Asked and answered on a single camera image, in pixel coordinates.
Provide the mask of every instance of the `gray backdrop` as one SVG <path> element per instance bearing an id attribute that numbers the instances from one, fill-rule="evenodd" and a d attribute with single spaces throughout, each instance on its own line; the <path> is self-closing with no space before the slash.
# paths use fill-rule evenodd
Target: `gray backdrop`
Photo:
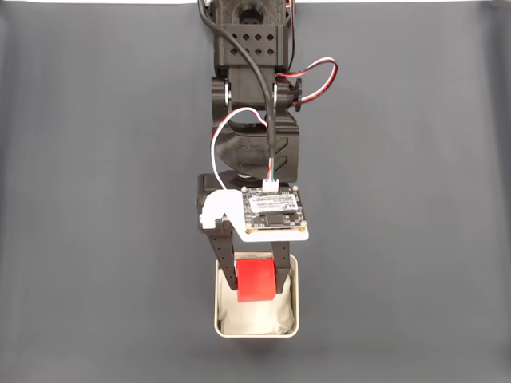
<path id="1" fill-rule="evenodd" d="M 490 16 L 300 5 L 295 68 L 339 62 L 297 116 L 301 329 L 236 342 L 213 329 L 196 232 L 213 74 L 196 7 L 1 4 L 0 381 L 509 382 Z"/>

